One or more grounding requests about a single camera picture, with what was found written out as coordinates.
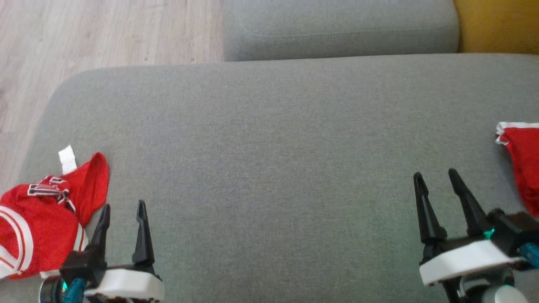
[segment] wooden floor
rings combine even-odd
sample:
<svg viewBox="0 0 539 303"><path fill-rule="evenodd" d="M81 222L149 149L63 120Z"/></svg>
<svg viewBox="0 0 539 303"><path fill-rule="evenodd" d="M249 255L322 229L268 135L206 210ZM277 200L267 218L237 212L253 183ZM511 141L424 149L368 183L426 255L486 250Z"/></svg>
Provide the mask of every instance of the wooden floor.
<svg viewBox="0 0 539 303"><path fill-rule="evenodd" d="M0 0L0 194L54 90L82 71L223 61L223 0Z"/></svg>

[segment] yellow cushion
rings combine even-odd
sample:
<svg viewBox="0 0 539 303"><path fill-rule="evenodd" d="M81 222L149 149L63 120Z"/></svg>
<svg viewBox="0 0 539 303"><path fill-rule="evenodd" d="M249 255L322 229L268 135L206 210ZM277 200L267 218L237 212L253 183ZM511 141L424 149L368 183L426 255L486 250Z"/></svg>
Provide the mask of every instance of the yellow cushion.
<svg viewBox="0 0 539 303"><path fill-rule="evenodd" d="M460 52L539 54L539 0L454 0Z"/></svg>

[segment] gray ottoman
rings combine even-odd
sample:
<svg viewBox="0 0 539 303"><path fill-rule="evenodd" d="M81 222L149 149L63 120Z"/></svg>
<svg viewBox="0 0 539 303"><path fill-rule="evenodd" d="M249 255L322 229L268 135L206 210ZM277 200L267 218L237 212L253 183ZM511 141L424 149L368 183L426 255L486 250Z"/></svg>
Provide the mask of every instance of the gray ottoman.
<svg viewBox="0 0 539 303"><path fill-rule="evenodd" d="M494 127L537 120L538 68L438 54L86 72L52 97L20 181L60 174L68 144L79 164L103 152L108 262L130 261L146 200L167 302L446 302L419 276L412 175L453 237L450 167L485 210L522 210ZM538 279L517 275L531 302ZM38 287L3 281L0 297Z"/></svg>
<svg viewBox="0 0 539 303"><path fill-rule="evenodd" d="M227 0L227 61L457 51L452 0Z"/></svg>

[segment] folded red cloth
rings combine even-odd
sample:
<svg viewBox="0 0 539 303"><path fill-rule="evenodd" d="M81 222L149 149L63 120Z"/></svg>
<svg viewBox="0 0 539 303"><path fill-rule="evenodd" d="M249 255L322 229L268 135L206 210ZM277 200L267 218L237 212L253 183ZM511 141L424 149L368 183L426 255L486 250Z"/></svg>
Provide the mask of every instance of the folded red cloth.
<svg viewBox="0 0 539 303"><path fill-rule="evenodd" d="M60 268L87 245L83 227L103 206L108 164L97 153L75 171L20 184L0 198L0 279Z"/></svg>
<svg viewBox="0 0 539 303"><path fill-rule="evenodd" d="M530 214L539 217L539 123L500 122L496 143L505 145L513 160L520 196Z"/></svg>

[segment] gray sofa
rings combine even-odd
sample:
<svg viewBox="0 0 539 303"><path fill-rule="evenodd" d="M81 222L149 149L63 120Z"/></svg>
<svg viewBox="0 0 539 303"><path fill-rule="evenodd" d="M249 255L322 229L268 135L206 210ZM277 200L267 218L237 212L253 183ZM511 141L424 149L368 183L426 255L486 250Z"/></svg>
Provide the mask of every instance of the gray sofa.
<svg viewBox="0 0 539 303"><path fill-rule="evenodd" d="M108 261L129 262L145 199L167 302L445 302L419 276L412 175L450 236L466 232L450 167L486 210L523 210L494 127L537 119L538 68L432 54L85 72L52 97L20 181L60 174L68 144L79 164L103 152ZM531 302L537 279L517 275ZM38 287L4 281L2 301Z"/></svg>

